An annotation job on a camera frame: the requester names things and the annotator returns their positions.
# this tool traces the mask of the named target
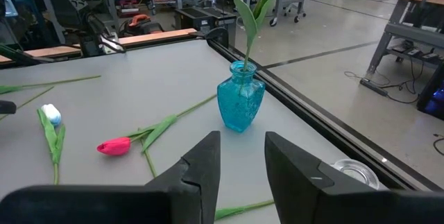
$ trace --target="tulip in vase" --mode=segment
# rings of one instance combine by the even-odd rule
[[[243,132],[251,124],[264,97],[265,84],[253,78],[257,67],[248,57],[271,2],[259,0],[252,12],[242,0],[234,0],[246,29],[247,52],[244,62],[231,64],[232,77],[217,87],[217,101],[223,122],[237,132]]]

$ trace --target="glass vase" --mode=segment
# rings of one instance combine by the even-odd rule
[[[217,101],[225,125],[237,132],[243,132],[256,117],[265,92],[265,84],[253,79],[256,72],[253,63],[236,61],[230,66],[231,78],[217,87]]]

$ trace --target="red tulip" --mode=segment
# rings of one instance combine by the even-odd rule
[[[130,147],[131,140],[128,137],[119,137],[97,146],[97,151],[105,155],[123,155],[130,150]]]

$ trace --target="white table surface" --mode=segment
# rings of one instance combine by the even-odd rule
[[[206,41],[129,51],[97,58],[0,71],[2,85],[102,75],[58,85],[0,121],[0,197],[33,184],[51,184],[53,167],[36,109],[54,104],[66,125],[60,184],[146,184],[153,177],[140,144],[121,157],[96,147],[108,139],[159,122],[216,93],[230,63]],[[0,95],[20,105],[45,88]],[[328,164],[347,156],[265,93],[253,124],[242,134],[223,125],[216,99],[181,118],[149,149],[160,174],[212,130],[221,131],[221,182],[217,207],[272,199],[266,177],[264,134],[276,131]],[[218,223],[278,223],[274,205]]]

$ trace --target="gray floor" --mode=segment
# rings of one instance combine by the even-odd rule
[[[433,148],[433,134],[444,135],[444,121],[406,105],[384,98],[359,86],[359,79],[348,78],[344,71],[365,76],[370,59],[391,16],[396,0],[306,0],[307,16],[293,22],[294,12],[280,17],[277,26],[264,20],[250,57],[288,83],[310,101],[334,115],[390,154],[444,187],[441,164],[444,157]],[[170,29],[172,12],[154,16]],[[245,53],[246,34],[238,28],[236,48]],[[415,64],[416,74],[420,66]],[[391,83],[411,78],[410,62],[395,62],[386,56],[378,72]],[[421,91],[431,75],[425,68],[416,83]],[[372,77],[387,82],[379,74]],[[389,90],[393,98],[415,98],[405,89]]]

